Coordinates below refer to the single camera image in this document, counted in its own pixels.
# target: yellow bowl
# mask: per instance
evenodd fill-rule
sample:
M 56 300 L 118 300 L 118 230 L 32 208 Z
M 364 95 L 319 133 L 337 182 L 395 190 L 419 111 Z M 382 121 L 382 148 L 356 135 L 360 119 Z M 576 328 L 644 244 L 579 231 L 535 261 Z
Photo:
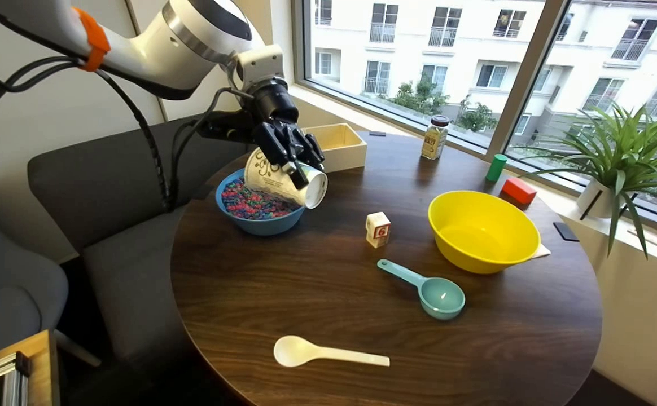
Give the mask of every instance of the yellow bowl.
M 535 222 L 492 193 L 444 192 L 432 200 L 426 219 L 441 254 L 470 272 L 498 272 L 540 247 Z

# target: paper cup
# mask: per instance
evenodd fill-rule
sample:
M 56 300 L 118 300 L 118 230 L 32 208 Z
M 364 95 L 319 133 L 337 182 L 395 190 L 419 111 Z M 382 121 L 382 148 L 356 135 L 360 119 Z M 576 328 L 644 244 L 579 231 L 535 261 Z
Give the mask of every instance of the paper cup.
M 314 210 L 322 203 L 327 193 L 327 176 L 326 172 L 319 172 L 304 162 L 300 162 L 300 168 L 307 176 L 307 184 L 303 190 L 295 190 L 289 174 L 270 165 L 263 148 L 256 148 L 244 165 L 244 184 L 248 190 L 268 192 Z

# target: white pot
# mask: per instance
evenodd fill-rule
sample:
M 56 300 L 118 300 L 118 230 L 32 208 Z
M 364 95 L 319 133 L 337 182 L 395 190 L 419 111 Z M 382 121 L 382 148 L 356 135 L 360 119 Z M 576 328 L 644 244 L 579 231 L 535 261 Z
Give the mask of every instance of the white pot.
M 599 180 L 590 180 L 583 193 L 576 200 L 579 219 L 609 219 L 613 216 L 613 190 L 601 184 Z

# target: chair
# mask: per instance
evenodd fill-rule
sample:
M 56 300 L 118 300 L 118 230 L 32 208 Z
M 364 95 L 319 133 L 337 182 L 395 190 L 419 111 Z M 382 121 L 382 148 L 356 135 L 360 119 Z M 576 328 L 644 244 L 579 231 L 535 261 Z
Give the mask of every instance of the chair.
M 0 347 L 54 328 L 66 300 L 68 279 L 62 266 L 0 230 Z
M 165 162 L 181 121 L 154 127 Z M 194 138 L 184 153 L 179 203 L 246 147 Z M 118 360 L 160 378 L 197 353 L 177 312 L 172 238 L 184 208 L 165 211 L 140 130 L 47 150 L 27 165 L 29 188 L 81 254 Z

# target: small cube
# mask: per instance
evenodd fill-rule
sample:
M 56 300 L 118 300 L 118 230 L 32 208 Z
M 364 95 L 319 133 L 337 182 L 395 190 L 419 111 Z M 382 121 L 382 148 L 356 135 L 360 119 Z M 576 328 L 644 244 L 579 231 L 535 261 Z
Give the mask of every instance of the small cube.
M 383 211 L 373 211 L 366 216 L 366 242 L 379 247 L 391 237 L 391 219 Z
M 528 208 L 535 198 L 535 190 L 519 178 L 509 178 L 504 182 L 502 197 L 506 197 L 511 203 L 519 208 Z

